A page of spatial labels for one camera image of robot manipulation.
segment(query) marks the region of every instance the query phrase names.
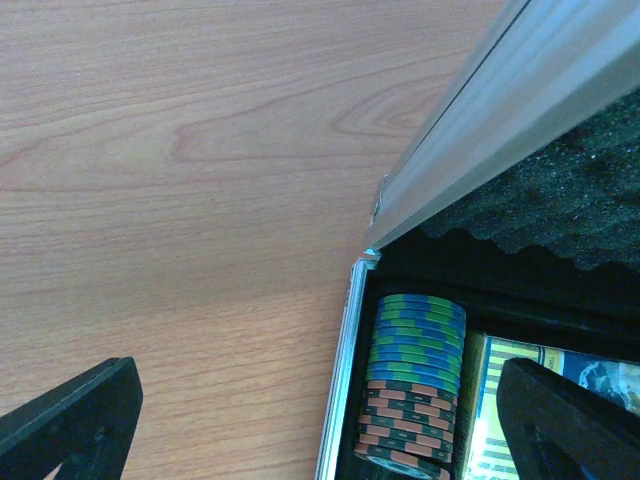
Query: wood grain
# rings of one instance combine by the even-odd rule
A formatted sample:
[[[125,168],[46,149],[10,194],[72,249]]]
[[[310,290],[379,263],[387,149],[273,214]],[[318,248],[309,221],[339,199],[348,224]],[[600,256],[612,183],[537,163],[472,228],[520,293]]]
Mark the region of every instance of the wood grain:
[[[0,6],[0,413],[109,356],[125,478],[309,478],[375,187],[502,2]]]

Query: metal edge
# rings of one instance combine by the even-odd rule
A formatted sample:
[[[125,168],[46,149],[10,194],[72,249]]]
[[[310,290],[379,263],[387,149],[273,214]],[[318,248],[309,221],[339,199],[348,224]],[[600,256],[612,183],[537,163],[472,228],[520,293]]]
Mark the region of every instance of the metal edge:
[[[638,2],[550,5],[524,5],[389,174],[365,248],[380,250],[638,86]]]
[[[342,314],[342,327],[338,338],[336,360],[327,401],[327,411],[322,428],[322,439],[316,465],[316,480],[334,480],[338,463],[338,452],[342,438],[342,425],[347,407],[351,368],[355,354],[360,311],[367,274],[375,269],[377,259],[358,258],[351,269],[347,301]]]
[[[504,34],[509,30],[513,22],[518,18],[518,15],[520,15],[522,10],[526,8],[529,3],[531,3],[531,0],[510,0],[502,6],[502,9],[489,26],[484,37],[475,46],[475,49],[471,52],[465,63],[462,64],[448,89],[440,97],[440,100],[438,100],[434,109],[429,113],[424,124],[420,127],[418,134],[411,140],[391,171],[385,175],[388,177],[385,181],[385,186],[388,185],[396,177],[402,167],[404,167],[420,144],[429,135],[433,126],[446,113],[447,109],[460,95],[460,92],[462,92],[462,90],[467,86],[469,80],[476,74],[478,69],[482,67],[484,61],[500,42]]]

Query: black foam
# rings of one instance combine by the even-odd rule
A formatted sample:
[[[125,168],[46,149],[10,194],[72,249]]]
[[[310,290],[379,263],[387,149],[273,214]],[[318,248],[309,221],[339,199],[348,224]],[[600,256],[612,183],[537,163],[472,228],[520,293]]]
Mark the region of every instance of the black foam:
[[[422,225],[454,228],[507,253],[541,245],[581,269],[640,271],[640,88]]]

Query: stack of poker chips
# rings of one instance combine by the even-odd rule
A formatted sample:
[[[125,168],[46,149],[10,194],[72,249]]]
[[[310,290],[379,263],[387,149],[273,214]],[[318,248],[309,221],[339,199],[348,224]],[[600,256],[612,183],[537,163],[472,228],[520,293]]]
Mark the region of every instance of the stack of poker chips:
[[[394,472],[449,480],[466,315],[438,297],[378,302],[355,454]]]

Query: case hinge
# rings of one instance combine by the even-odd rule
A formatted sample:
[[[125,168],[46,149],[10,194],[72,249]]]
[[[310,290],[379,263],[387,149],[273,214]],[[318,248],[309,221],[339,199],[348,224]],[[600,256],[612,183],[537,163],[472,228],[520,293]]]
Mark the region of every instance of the case hinge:
[[[380,212],[380,204],[382,203],[382,195],[384,195],[384,191],[387,188],[387,179],[389,175],[385,175],[382,177],[382,180],[378,184],[378,190],[376,190],[376,196],[373,198],[373,206],[371,208],[371,223],[376,221],[376,217]]]

